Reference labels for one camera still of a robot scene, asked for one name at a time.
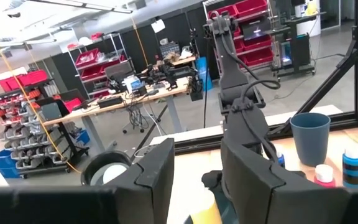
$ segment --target window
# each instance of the window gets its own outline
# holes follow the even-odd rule
[[[27,74],[27,70],[24,67],[20,67],[20,68],[17,68],[15,70],[13,70],[13,74],[14,75]],[[11,72],[4,72],[4,73],[0,74],[0,80],[3,80],[5,78],[9,78],[9,77],[12,77]]]

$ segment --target table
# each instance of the table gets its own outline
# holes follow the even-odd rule
[[[313,108],[311,111],[326,115],[342,113],[341,110],[333,105]],[[266,117],[266,121],[269,125],[284,123],[295,113],[296,112],[289,112],[268,116]],[[159,144],[168,137],[174,138],[175,141],[185,141],[222,133],[223,129],[220,125],[185,133],[156,137],[153,138],[150,145]],[[288,170],[302,170],[309,180],[313,179],[314,167],[307,167],[300,163],[293,138],[281,139],[273,143],[280,144],[284,147],[285,150],[283,153]],[[345,146],[352,144],[358,144],[358,128],[335,131],[329,135],[326,164],[334,168],[335,179],[339,185],[342,184],[342,153],[344,152]],[[197,189],[197,186],[199,186],[203,174],[211,170],[221,169],[222,162],[219,149],[175,156],[175,173],[167,223],[184,223],[189,216],[189,211],[186,209],[189,202],[198,198],[198,192],[195,192],[194,189]]]
[[[172,64],[173,64],[174,66],[177,66],[177,65],[183,65],[183,64],[186,64],[186,63],[190,63],[190,62],[191,62],[193,68],[196,68],[195,60],[197,60],[197,58],[196,58],[195,56],[191,56],[191,57],[188,57],[188,58],[185,58],[185,59],[181,59],[181,60],[176,61],[176,62],[172,62]]]
[[[172,119],[173,126],[175,128],[176,133],[180,133],[183,131],[183,128],[181,127],[180,120],[178,117],[178,113],[175,107],[175,103],[173,102],[173,96],[176,94],[184,93],[187,91],[187,84],[188,79],[187,78],[180,78],[177,80],[178,88],[173,89],[171,91],[168,91],[166,88],[159,89],[159,92],[154,96],[148,96],[142,100],[139,101],[139,103],[145,103],[148,101],[156,100],[159,98],[165,98],[168,106],[168,110]],[[121,93],[118,94],[121,95],[122,99],[126,100],[127,103],[130,103],[131,100],[126,99],[125,94]],[[105,96],[105,98],[117,96],[117,95],[111,95],[111,96]],[[85,110],[76,110],[72,113],[52,121],[46,121],[44,122],[44,125],[50,125],[50,124],[57,124],[59,122],[67,122],[72,121],[73,119],[81,118],[82,122],[84,123],[84,126],[88,132],[89,138],[91,139],[92,144],[99,150],[100,152],[104,152],[106,150],[112,149],[116,145],[116,141],[113,141],[107,148],[103,146],[102,140],[99,137],[99,134],[92,122],[92,119],[90,116],[103,113],[107,111],[117,110],[124,108],[124,104],[118,104],[118,105],[112,105],[105,108],[99,108],[97,101],[94,101],[90,104],[90,107]]]

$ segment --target desk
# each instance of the desk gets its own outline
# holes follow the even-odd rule
[[[178,113],[175,107],[175,104],[173,102],[173,96],[179,93],[184,93],[187,91],[187,84],[188,79],[187,78],[180,78],[177,80],[178,88],[173,89],[171,91],[168,91],[166,88],[159,89],[159,92],[154,96],[148,96],[144,98],[143,100],[140,100],[139,103],[145,103],[148,101],[156,100],[159,98],[165,98],[167,101],[168,110],[172,119],[173,126],[175,128],[176,133],[180,133],[183,131],[180,120],[178,117]],[[131,100],[127,100],[125,97],[125,94],[121,93],[122,99],[126,100],[127,103],[130,103]],[[72,113],[52,121],[46,121],[44,122],[44,125],[50,125],[50,124],[56,124],[59,122],[67,122],[72,121],[77,118],[81,118],[82,122],[84,123],[84,126],[88,132],[89,138],[91,139],[92,144],[99,150],[100,152],[104,152],[105,150],[112,149],[116,143],[113,141],[107,148],[103,146],[102,140],[99,137],[99,134],[92,122],[91,115],[103,113],[111,110],[117,110],[124,108],[124,104],[118,104],[118,105],[112,105],[105,108],[99,108],[97,101],[92,102],[89,108],[86,110],[76,110]]]
[[[326,115],[342,113],[341,110],[333,105],[317,107],[313,112]],[[296,112],[278,114],[266,117],[269,125],[280,124],[293,116]],[[185,133],[168,135],[175,141],[184,141],[194,138],[202,138],[222,134],[222,126],[214,126],[206,129],[198,129]],[[153,138],[150,145],[159,144],[167,136]],[[273,142],[281,144],[284,147],[285,164],[288,170],[302,170],[307,178],[311,180],[314,177],[314,167],[307,167],[300,163],[295,149],[293,138],[281,139]],[[342,184],[342,153],[345,146],[358,144],[358,128],[343,131],[331,132],[329,135],[328,153],[326,163],[334,168],[334,175],[339,185]],[[211,170],[221,170],[220,150],[198,152],[175,156],[175,173],[172,186],[172,195],[170,209],[168,213],[168,222],[184,223],[189,216],[186,209],[189,202],[197,198],[194,189],[197,189],[198,183],[201,182],[203,174]]]
[[[195,56],[191,56],[191,57],[188,57],[188,58],[185,58],[185,59],[181,59],[179,61],[176,61],[176,62],[172,62],[172,64],[174,66],[177,66],[177,65],[183,65],[183,64],[186,64],[186,63],[192,63],[192,66],[193,68],[196,68],[196,65],[194,63],[194,61],[196,60],[197,58]]]

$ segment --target yellow cable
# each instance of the yellow cable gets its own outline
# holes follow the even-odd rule
[[[2,57],[2,59],[4,60],[4,62],[5,62],[5,64],[6,64],[8,70],[12,73],[12,76],[14,77],[15,81],[17,82],[17,84],[19,85],[20,89],[22,90],[23,95],[24,95],[24,97],[25,97],[27,103],[30,105],[32,111],[35,113],[35,115],[37,116],[38,120],[40,121],[40,124],[41,124],[42,128],[44,129],[44,131],[45,131],[45,133],[46,133],[46,135],[47,135],[47,137],[48,137],[48,140],[52,143],[52,146],[55,148],[55,150],[57,151],[57,153],[59,154],[59,156],[63,159],[63,158],[64,158],[63,154],[60,153],[60,151],[57,149],[57,146],[55,145],[53,139],[50,137],[50,135],[49,135],[49,133],[48,133],[48,130],[47,130],[47,128],[45,127],[45,125],[44,125],[44,123],[43,123],[41,117],[39,116],[39,114],[37,113],[37,111],[35,110],[35,108],[33,107],[33,105],[32,105],[32,103],[31,103],[29,97],[27,96],[27,93],[25,92],[25,90],[24,90],[24,88],[23,88],[23,86],[22,86],[22,84],[21,84],[20,81],[17,79],[17,77],[14,75],[13,69],[12,69],[11,65],[10,65],[9,62],[7,61],[5,55],[2,53],[1,49],[0,49],[0,54],[1,54],[1,57]],[[77,170],[77,169],[76,169],[73,165],[71,165],[69,162],[66,162],[66,164],[67,164],[68,166],[70,166],[75,172],[77,172],[77,173],[79,173],[79,174],[81,173],[81,171]]]
[[[142,49],[142,53],[143,53],[144,60],[145,60],[145,62],[146,62],[146,65],[148,65],[149,63],[147,62],[146,53],[144,52],[143,44],[142,44],[142,41],[140,40],[139,33],[137,32],[137,27],[136,27],[134,18],[133,18],[132,16],[131,16],[131,19],[132,19],[132,24],[133,24],[134,29],[135,29],[135,32],[136,32],[137,40],[139,41],[140,48]]]
[[[37,66],[37,69],[40,70],[40,67],[38,66],[37,62],[35,62],[34,57],[32,56],[31,50],[29,49],[29,46],[27,45],[26,42],[24,42],[24,45],[26,47],[26,50],[30,53],[31,59],[33,61],[33,63],[35,64],[35,66]]]

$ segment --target gray floor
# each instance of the gray floor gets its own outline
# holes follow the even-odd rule
[[[352,24],[349,24],[342,26],[340,29],[325,31],[321,37],[313,37],[311,39],[313,58],[325,57],[336,53],[346,53],[351,42],[351,25]],[[318,60],[315,76],[308,75],[282,78],[282,87],[279,90],[269,90],[260,86],[259,90],[262,92],[265,100],[269,102],[266,108],[263,109],[265,115],[269,116],[296,111],[317,87],[325,81],[341,59],[341,57],[334,56]],[[259,71],[258,74],[261,78],[273,78],[270,71]],[[222,120],[219,113],[218,99],[216,97],[218,91],[215,85],[208,93],[206,112],[207,127],[218,125],[220,120]],[[188,130],[203,127],[203,103],[204,101],[191,102],[190,97],[186,95],[180,95],[175,98],[175,104],[182,126]],[[159,114],[165,106],[164,103],[152,103],[151,105],[156,114]],[[324,105],[335,105],[342,111],[354,110],[353,69],[351,69],[318,104],[318,106]],[[118,141],[117,149],[127,152],[130,156],[133,155],[134,148],[139,145],[145,136],[145,133],[142,134],[138,130],[130,131],[127,134],[121,132],[121,127],[128,121],[128,115],[125,111],[99,114],[93,117],[93,121],[105,145],[115,139]],[[162,116],[162,122],[160,124],[166,133],[173,133],[172,122],[168,111]],[[146,145],[156,136],[159,136],[157,128],[154,129],[146,141]],[[91,156],[94,155],[94,152],[95,150],[91,149]],[[89,159],[85,159],[84,157],[83,162],[77,166],[78,169],[82,170],[88,161]],[[80,185],[80,178],[79,174],[75,172],[70,174],[62,172],[39,177],[29,177],[27,180],[10,180],[9,183],[11,185]]]

